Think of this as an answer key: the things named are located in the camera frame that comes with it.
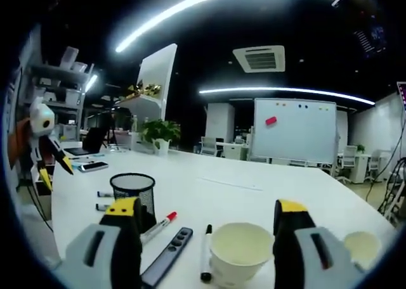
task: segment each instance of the whiteboard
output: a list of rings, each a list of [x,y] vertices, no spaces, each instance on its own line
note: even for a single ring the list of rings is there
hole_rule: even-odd
[[[333,102],[255,99],[252,155],[332,164],[337,157]],[[276,117],[276,122],[266,120]]]

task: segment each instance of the laptop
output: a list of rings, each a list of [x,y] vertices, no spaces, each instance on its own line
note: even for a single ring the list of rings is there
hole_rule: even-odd
[[[64,150],[74,156],[97,154],[100,151],[107,131],[106,127],[92,127],[84,138],[81,148],[66,148]]]

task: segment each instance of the potted plant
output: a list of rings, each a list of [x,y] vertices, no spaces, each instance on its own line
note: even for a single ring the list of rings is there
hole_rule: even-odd
[[[180,138],[180,126],[173,121],[162,119],[144,122],[141,136],[146,142],[152,143],[158,156],[167,155],[169,143]]]
[[[364,153],[365,152],[365,146],[364,145],[357,145],[357,151],[360,153]]]

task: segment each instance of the smartphone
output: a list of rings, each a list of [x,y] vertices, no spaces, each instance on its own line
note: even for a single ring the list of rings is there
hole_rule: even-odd
[[[84,164],[79,167],[79,171],[83,173],[93,172],[94,170],[102,170],[108,167],[105,162],[93,162],[92,164]]]

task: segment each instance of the red marker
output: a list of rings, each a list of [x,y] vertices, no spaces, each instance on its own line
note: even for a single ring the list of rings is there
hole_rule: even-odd
[[[147,232],[144,234],[140,235],[141,242],[142,244],[148,243],[152,238],[154,238],[158,233],[160,233],[173,219],[176,217],[177,213],[172,212],[166,218],[158,222],[155,226],[153,226],[151,229],[149,229]]]
[[[266,125],[271,125],[271,124],[274,124],[276,121],[277,121],[276,117],[270,117],[269,119],[265,120],[265,124]]]

